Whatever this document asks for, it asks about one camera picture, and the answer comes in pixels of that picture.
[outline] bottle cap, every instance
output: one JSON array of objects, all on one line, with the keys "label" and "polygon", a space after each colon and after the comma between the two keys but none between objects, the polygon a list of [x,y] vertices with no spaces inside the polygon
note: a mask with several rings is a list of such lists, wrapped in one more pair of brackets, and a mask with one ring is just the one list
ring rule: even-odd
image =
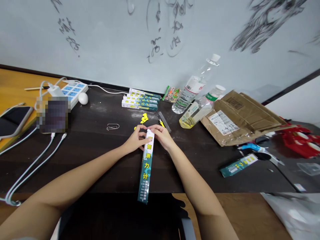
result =
[{"label": "bottle cap", "polygon": [[220,90],[220,91],[225,91],[226,89],[224,87],[222,87],[221,85],[216,85],[216,89]]},{"label": "bottle cap", "polygon": [[214,62],[217,62],[220,59],[220,56],[218,54],[213,54],[211,57],[211,60]]}]

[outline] bottle label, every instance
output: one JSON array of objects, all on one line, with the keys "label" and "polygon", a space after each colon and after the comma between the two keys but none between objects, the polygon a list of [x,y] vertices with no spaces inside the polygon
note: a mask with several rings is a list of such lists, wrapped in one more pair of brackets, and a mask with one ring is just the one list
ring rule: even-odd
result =
[{"label": "bottle label", "polygon": [[192,116],[192,114],[199,108],[199,105],[197,102],[194,102],[189,108],[188,110],[183,114],[183,116],[181,117],[181,120],[183,122],[185,122],[189,117]]},{"label": "bottle label", "polygon": [[192,76],[187,82],[185,89],[193,94],[198,94],[205,86],[205,84],[199,83],[199,81],[199,78],[197,78],[196,76]]},{"label": "bottle label", "polygon": [[218,99],[218,98],[212,96],[210,93],[208,93],[208,94],[206,95],[206,98],[209,99],[209,100],[212,101],[212,102],[214,102],[215,100]]}]

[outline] phone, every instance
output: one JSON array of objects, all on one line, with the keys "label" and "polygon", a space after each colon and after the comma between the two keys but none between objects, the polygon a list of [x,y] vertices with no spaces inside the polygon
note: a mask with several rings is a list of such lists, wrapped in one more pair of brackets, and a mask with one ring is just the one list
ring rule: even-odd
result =
[{"label": "phone", "polygon": [[28,120],[33,108],[28,106],[14,107],[0,117],[0,138],[16,136]]}]

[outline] wooden desk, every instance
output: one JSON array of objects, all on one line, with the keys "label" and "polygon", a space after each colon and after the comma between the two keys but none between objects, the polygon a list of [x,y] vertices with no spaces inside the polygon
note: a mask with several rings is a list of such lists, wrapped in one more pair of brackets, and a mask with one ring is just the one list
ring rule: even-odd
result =
[{"label": "wooden desk", "polygon": [[[48,81],[55,84],[59,79],[51,77],[43,77],[34,74],[15,72],[5,69],[0,69],[0,114],[6,109],[25,102],[25,106],[34,107],[37,97],[39,97],[39,90],[26,91],[25,88],[40,87],[42,81]],[[65,86],[66,83],[61,82],[59,86]],[[43,96],[43,99],[48,99],[49,94]],[[22,132],[24,132],[36,120],[36,111],[30,115]],[[18,136],[13,138],[4,138],[0,141],[0,152],[7,148]]]},{"label": "wooden desk", "polygon": [[[71,131],[58,151],[19,192],[35,192],[61,174],[120,146],[140,123],[144,111],[122,108],[122,94],[108,94],[93,87],[89,88],[87,94],[88,104],[78,103],[71,111]],[[219,167],[239,159],[239,151],[235,147],[220,147],[201,123],[192,129],[181,128],[178,122],[181,115],[173,113],[171,106],[161,101],[158,110],[172,129],[174,141],[214,192],[296,192],[270,161],[259,161],[232,177],[223,178]],[[148,112],[148,118],[146,126],[159,124],[155,112]],[[120,128],[107,131],[108,123],[118,123]],[[53,144],[41,160],[55,149],[61,136],[56,134]],[[49,141],[50,136],[35,133],[29,140],[0,156],[0,192],[8,191]],[[141,161],[140,149],[126,155],[90,191],[137,193]],[[170,156],[157,141],[151,171],[150,192],[184,192]]]}]

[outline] pen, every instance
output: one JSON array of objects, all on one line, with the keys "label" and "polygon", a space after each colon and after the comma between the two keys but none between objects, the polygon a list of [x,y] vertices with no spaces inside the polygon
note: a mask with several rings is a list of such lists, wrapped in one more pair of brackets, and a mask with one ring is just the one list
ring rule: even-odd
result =
[{"label": "pen", "polygon": [[[45,86],[45,87],[42,87],[42,89],[48,89],[49,88],[49,86]],[[39,90],[40,88],[38,87],[38,88],[25,88],[24,90],[26,90],[26,91],[33,91],[33,90]]]}]

